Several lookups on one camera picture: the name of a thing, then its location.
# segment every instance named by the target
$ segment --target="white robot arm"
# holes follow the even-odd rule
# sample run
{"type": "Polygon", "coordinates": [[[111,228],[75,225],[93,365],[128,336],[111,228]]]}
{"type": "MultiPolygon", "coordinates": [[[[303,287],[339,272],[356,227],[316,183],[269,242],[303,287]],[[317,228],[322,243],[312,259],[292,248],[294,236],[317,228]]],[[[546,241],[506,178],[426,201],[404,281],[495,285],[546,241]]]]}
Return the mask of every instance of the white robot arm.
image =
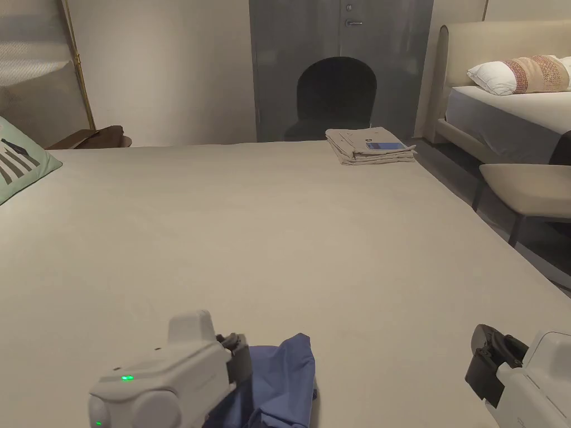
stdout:
{"type": "Polygon", "coordinates": [[[571,427],[571,334],[539,333],[528,349],[480,325],[472,350],[466,381],[500,428],[571,427]]]}
{"type": "Polygon", "coordinates": [[[168,341],[103,375],[91,389],[91,428],[198,428],[236,388],[251,381],[243,335],[216,336],[202,310],[170,321],[168,341]]]}

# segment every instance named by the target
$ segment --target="upholstered headboard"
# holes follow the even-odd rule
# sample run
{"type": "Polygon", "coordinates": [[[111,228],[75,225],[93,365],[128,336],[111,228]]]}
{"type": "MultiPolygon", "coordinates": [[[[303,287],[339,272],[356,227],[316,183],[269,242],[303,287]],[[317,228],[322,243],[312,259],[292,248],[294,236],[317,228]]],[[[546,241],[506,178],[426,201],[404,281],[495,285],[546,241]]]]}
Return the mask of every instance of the upholstered headboard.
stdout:
{"type": "Polygon", "coordinates": [[[489,61],[531,55],[571,56],[571,21],[471,22],[440,30],[424,137],[435,142],[454,86],[474,84],[467,71],[489,61]]]}

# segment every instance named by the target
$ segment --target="smartphone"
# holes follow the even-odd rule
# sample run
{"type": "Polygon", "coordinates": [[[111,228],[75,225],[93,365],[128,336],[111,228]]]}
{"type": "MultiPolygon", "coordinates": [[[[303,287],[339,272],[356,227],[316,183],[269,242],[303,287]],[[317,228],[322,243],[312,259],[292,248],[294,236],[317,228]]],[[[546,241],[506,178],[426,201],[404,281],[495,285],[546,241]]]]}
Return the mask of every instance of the smartphone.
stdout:
{"type": "Polygon", "coordinates": [[[367,143],[371,150],[399,150],[406,148],[403,143],[367,143]]]}

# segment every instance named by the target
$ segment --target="black chair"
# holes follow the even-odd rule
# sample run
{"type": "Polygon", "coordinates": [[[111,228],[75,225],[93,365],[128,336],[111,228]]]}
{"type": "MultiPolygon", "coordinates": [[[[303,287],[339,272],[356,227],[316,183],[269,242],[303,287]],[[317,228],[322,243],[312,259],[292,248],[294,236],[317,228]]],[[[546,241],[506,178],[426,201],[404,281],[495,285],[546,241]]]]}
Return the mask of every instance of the black chair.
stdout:
{"type": "Polygon", "coordinates": [[[362,61],[344,56],[322,59],[297,82],[297,123],[285,141],[325,140],[328,129],[371,125],[377,79],[362,61]]]}

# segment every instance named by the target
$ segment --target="beige wall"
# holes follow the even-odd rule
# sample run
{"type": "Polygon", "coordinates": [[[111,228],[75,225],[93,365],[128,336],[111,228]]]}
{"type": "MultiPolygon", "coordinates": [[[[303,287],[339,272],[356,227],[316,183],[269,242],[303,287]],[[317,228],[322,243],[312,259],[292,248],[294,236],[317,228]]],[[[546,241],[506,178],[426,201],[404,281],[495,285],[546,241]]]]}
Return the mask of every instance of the beige wall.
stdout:
{"type": "Polygon", "coordinates": [[[98,128],[134,146],[255,141],[248,0],[69,0],[98,128]]]}
{"type": "Polygon", "coordinates": [[[486,21],[571,18],[571,0],[490,0],[486,21]]]}
{"type": "Polygon", "coordinates": [[[440,27],[448,23],[481,21],[486,0],[435,0],[432,24],[428,37],[423,82],[420,89],[419,109],[416,116],[415,135],[421,136],[430,97],[432,75],[436,59],[436,45],[440,27]]]}

